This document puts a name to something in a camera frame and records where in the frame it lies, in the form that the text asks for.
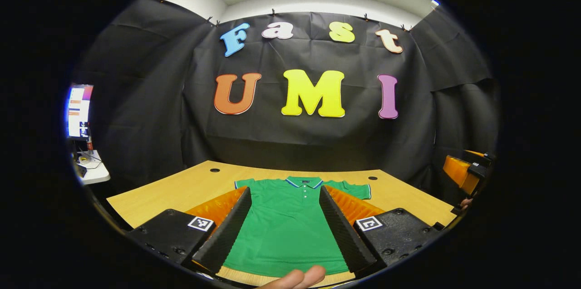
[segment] human hand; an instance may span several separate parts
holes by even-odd
[[[293,270],[286,276],[269,282],[257,289],[306,289],[325,279],[325,268],[315,265],[306,273]]]
[[[468,199],[465,198],[461,203],[460,203],[460,207],[462,208],[462,210],[464,211],[465,209],[467,209],[470,204],[472,203],[472,198]]]

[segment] letter f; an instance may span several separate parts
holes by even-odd
[[[224,35],[220,37],[220,39],[224,41],[224,44],[226,44],[226,53],[224,53],[226,57],[240,51],[240,49],[244,47],[244,43],[239,43],[238,40],[244,41],[246,39],[246,32],[244,29],[247,29],[250,26],[251,25],[245,22],[229,32],[224,33]]]

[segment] letter m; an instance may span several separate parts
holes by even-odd
[[[300,115],[303,109],[299,107],[299,97],[309,115],[313,115],[319,101],[323,100],[318,110],[322,117],[341,118],[345,110],[341,107],[341,80],[345,75],[336,70],[325,71],[317,86],[309,79],[304,70],[287,70],[284,77],[289,81],[286,105],[281,109],[284,115]]]

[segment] purple letter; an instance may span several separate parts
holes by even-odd
[[[398,111],[396,111],[396,84],[398,80],[388,74],[380,74],[377,79],[381,82],[383,97],[379,117],[381,119],[395,119],[398,117]]]

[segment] black backdrop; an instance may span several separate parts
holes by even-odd
[[[270,169],[382,169],[453,204],[462,193],[438,176],[448,153],[493,152],[496,86],[484,57],[438,8],[410,31],[356,16],[287,13],[214,26],[180,6],[137,0],[103,31],[75,69],[94,84],[91,127],[116,192],[208,159]],[[265,39],[272,22],[293,24],[291,39]],[[330,22],[353,27],[353,43],[334,42]],[[230,57],[220,36],[247,22],[245,47]],[[389,52],[375,32],[388,29],[404,48]],[[284,116],[288,80],[305,70],[315,84],[326,70],[345,74],[343,118]],[[216,76],[259,72],[254,103],[240,115],[214,108]],[[380,119],[379,74],[396,85],[397,119]]]

